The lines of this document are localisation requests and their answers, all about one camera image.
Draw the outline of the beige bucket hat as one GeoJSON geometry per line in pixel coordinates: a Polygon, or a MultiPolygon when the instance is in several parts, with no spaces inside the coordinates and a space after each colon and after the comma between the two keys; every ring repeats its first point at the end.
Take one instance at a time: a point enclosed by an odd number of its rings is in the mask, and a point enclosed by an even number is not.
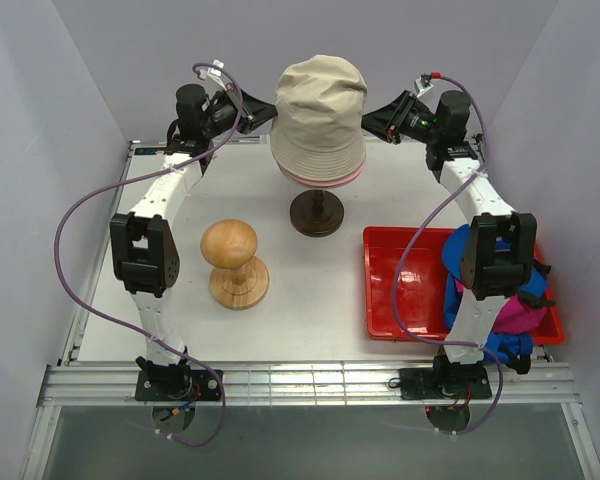
{"type": "Polygon", "coordinates": [[[307,186],[353,181],[366,160],[367,93],[361,72],[341,57],[319,54],[287,67],[277,83],[270,134],[281,171],[307,186]]]}

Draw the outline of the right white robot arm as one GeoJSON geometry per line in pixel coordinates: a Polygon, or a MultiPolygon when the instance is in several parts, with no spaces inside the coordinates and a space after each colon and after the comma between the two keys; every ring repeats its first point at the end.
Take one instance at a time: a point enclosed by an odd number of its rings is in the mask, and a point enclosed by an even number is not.
{"type": "Polygon", "coordinates": [[[428,170],[469,225],[459,262],[463,297],[441,343],[449,362],[431,373],[434,390],[444,397],[454,397],[467,386],[461,365],[482,361],[497,313],[531,279],[537,232],[536,218],[516,211],[490,183],[485,151],[476,151],[467,138],[470,106],[468,94],[450,90],[431,111],[405,91],[362,117],[363,129],[387,143],[407,136],[425,145],[428,170]]]}

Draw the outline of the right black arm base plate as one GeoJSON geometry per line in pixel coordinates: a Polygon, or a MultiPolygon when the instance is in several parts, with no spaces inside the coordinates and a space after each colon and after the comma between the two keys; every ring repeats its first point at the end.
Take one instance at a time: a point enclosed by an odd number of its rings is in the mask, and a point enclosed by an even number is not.
{"type": "Polygon", "coordinates": [[[388,381],[390,389],[400,391],[403,400],[465,398],[486,400],[492,390],[486,369],[480,365],[443,373],[431,368],[401,368],[388,381]]]}

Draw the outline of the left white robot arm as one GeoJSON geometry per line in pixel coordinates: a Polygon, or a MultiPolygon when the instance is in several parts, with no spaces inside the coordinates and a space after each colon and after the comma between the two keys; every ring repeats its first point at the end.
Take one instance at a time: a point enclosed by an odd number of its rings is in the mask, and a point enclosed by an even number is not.
{"type": "Polygon", "coordinates": [[[204,176],[213,154],[213,139],[233,126],[246,134],[276,116],[274,105],[244,93],[243,103],[231,86],[208,95],[198,84],[176,91],[176,119],[167,129],[162,174],[128,213],[112,217],[109,229],[115,277],[130,294],[146,338],[146,354],[136,363],[170,399],[185,397],[192,376],[177,323],[168,318],[171,288],[180,258],[170,222],[189,191],[204,176]]]}

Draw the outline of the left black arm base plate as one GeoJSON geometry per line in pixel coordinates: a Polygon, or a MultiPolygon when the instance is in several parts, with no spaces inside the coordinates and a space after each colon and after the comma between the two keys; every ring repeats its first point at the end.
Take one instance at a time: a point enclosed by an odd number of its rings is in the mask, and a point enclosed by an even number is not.
{"type": "Polygon", "coordinates": [[[220,401],[221,392],[218,381],[206,370],[193,370],[192,380],[190,381],[192,390],[185,394],[165,394],[157,387],[154,387],[146,373],[138,374],[134,399],[140,402],[181,402],[188,401],[192,394],[196,394],[197,401],[220,401]]]}

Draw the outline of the blue and magenta hat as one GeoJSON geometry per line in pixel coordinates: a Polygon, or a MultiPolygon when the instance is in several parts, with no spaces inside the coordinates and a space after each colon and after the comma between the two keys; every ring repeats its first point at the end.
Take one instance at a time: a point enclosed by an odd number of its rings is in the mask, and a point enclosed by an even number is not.
{"type": "MultiPolygon", "coordinates": [[[[448,270],[443,308],[448,329],[455,322],[464,290],[460,282],[460,261],[468,236],[469,226],[462,225],[450,235],[442,249],[442,262],[448,270]]],[[[549,265],[534,259],[530,280],[507,299],[487,339],[486,347],[501,363],[520,375],[527,374],[531,368],[534,346],[531,331],[540,326],[548,309],[555,305],[545,297],[550,271],[549,265]]]]}

